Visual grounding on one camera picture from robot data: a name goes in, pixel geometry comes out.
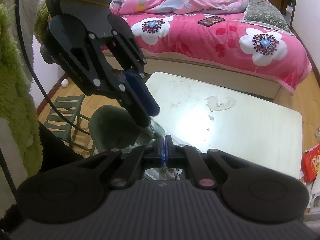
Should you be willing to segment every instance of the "gray pillowcase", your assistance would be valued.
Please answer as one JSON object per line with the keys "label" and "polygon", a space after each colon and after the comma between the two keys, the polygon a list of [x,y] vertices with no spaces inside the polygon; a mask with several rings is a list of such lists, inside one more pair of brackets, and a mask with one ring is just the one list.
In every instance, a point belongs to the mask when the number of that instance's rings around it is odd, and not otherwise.
{"label": "gray pillowcase", "polygon": [[240,22],[291,33],[281,12],[268,1],[249,0],[249,5]]}

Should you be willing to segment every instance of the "table surface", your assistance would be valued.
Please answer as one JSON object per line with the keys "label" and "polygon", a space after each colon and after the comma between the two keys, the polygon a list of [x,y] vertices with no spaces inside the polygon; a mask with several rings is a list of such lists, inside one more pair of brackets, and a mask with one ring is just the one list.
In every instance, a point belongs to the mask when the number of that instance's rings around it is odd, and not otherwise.
{"label": "table surface", "polygon": [[[206,153],[215,148],[299,177],[302,118],[291,109],[204,82],[156,72],[146,85],[160,106],[154,117],[168,134]],[[213,111],[208,98],[230,97],[235,106]]]}

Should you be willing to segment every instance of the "bed frame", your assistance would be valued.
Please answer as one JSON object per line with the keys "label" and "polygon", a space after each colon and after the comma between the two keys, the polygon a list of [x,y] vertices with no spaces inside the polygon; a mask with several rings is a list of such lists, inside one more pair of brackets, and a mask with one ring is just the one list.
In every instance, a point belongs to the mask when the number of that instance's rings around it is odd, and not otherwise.
{"label": "bed frame", "polygon": [[[251,95],[257,95],[268,101],[273,101],[281,90],[281,85],[277,82],[227,70],[216,65],[186,60],[176,54],[170,55],[170,57],[168,54],[165,57],[156,57],[146,51],[143,51],[143,54],[148,61],[144,67],[145,73],[165,72],[183,76]],[[122,67],[109,52],[104,52],[104,55],[114,69],[122,70]]]}

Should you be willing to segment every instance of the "baseboard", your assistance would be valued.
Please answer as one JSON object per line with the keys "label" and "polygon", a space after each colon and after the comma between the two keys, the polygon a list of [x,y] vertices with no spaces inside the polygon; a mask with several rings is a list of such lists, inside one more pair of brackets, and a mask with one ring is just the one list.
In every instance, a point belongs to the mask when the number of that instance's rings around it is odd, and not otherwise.
{"label": "baseboard", "polygon": [[318,68],[316,67],[315,62],[313,61],[313,59],[312,59],[309,51],[307,50],[306,46],[303,44],[302,40],[300,39],[299,35],[298,35],[297,32],[294,30],[294,28],[290,27],[290,30],[291,30],[292,33],[297,37],[297,39],[301,42],[301,44],[303,45],[304,49],[306,50],[307,55],[308,55],[308,58],[309,58],[309,61],[310,61],[311,66],[312,66],[312,71],[313,71],[313,73],[315,74],[315,77],[316,77],[316,79],[317,79],[318,85],[320,86],[320,73],[319,73]]}
{"label": "baseboard", "polygon": [[[58,91],[59,87],[61,86],[61,81],[68,78],[68,74],[64,73],[63,76],[57,81],[57,83],[52,87],[52,89],[48,92],[48,97],[51,99],[53,95]],[[42,102],[37,107],[37,115],[43,111],[45,106],[47,105],[47,100],[45,98],[42,100]]]}

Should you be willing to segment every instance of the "blue gripper pad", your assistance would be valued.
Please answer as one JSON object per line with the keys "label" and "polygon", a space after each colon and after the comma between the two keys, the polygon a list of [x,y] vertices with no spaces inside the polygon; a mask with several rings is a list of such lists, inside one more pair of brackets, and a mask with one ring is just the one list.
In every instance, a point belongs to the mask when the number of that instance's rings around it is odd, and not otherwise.
{"label": "blue gripper pad", "polygon": [[164,148],[164,138],[163,136],[161,136],[161,156],[160,156],[160,159],[161,159],[161,166],[163,167],[164,165],[164,160],[165,160],[165,148]]}
{"label": "blue gripper pad", "polygon": [[125,72],[125,77],[128,84],[131,86],[134,93],[137,95],[147,113],[151,116],[156,116],[160,112],[159,106],[155,103],[154,98],[150,94],[146,85],[139,81],[138,77],[129,72]]}
{"label": "blue gripper pad", "polygon": [[168,147],[168,138],[164,138],[164,152],[165,152],[165,165],[169,166],[169,147]]}

